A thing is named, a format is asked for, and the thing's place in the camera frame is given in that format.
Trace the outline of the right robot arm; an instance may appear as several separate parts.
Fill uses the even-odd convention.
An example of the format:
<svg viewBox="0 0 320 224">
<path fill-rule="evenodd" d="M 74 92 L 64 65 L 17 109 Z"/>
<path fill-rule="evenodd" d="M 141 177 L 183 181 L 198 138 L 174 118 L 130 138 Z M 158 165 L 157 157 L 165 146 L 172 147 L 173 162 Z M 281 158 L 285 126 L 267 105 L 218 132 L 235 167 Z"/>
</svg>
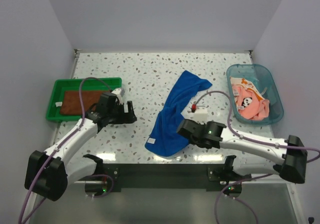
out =
<svg viewBox="0 0 320 224">
<path fill-rule="evenodd" d="M 245 137 L 244 132 L 232 132 L 222 123 L 200 124 L 190 119 L 183 120 L 176 131 L 189 144 L 200 148 L 231 149 L 266 159 L 265 163 L 242 161 L 225 165 L 222 172 L 228 180 L 249 174 L 276 174 L 288 182 L 305 183 L 308 152 L 297 136 L 282 139 L 249 134 Z"/>
</svg>

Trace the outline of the brown towel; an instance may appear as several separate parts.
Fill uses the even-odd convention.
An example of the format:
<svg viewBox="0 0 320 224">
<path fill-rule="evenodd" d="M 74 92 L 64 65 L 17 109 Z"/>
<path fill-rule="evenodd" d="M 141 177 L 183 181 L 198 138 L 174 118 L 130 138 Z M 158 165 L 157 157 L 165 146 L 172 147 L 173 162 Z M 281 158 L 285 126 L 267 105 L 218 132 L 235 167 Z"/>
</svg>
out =
<svg viewBox="0 0 320 224">
<path fill-rule="evenodd" d="M 88 90 L 82 91 L 82 101 L 84 104 L 85 111 L 92 106 L 93 104 L 97 103 L 101 94 L 104 92 L 110 92 L 107 90 Z M 61 115 L 66 116 L 76 116 L 82 115 L 81 110 L 81 102 L 79 97 L 78 91 L 65 91 L 64 98 L 62 101 L 62 106 L 60 109 Z"/>
</svg>

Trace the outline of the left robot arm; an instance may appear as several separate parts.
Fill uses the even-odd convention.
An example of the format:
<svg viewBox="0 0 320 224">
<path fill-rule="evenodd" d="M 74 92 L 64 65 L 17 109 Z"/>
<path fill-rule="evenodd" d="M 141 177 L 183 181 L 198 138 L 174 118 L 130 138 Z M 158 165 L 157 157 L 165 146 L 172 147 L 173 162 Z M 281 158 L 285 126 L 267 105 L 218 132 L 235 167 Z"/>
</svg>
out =
<svg viewBox="0 0 320 224">
<path fill-rule="evenodd" d="M 43 152 L 34 151 L 28 160 L 25 188 L 49 200 L 58 200 L 68 185 L 89 176 L 99 180 L 105 173 L 103 160 L 86 154 L 70 163 L 77 151 L 109 124 L 136 122 L 132 101 L 123 101 L 123 88 L 103 92 L 97 103 L 91 105 L 73 129 L 58 143 Z"/>
</svg>

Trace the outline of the blue towel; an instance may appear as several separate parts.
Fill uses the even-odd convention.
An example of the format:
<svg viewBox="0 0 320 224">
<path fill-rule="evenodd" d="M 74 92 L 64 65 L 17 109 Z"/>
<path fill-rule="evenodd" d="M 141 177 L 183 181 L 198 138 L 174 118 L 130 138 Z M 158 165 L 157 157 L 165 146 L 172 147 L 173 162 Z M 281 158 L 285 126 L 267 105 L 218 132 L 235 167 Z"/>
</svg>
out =
<svg viewBox="0 0 320 224">
<path fill-rule="evenodd" d="M 170 157 L 183 150 L 189 144 L 188 140 L 176 132 L 184 120 L 182 111 L 199 91 L 207 90 L 211 86 L 210 81 L 183 71 L 171 89 L 163 109 L 157 115 L 145 148 L 162 157 Z"/>
</svg>

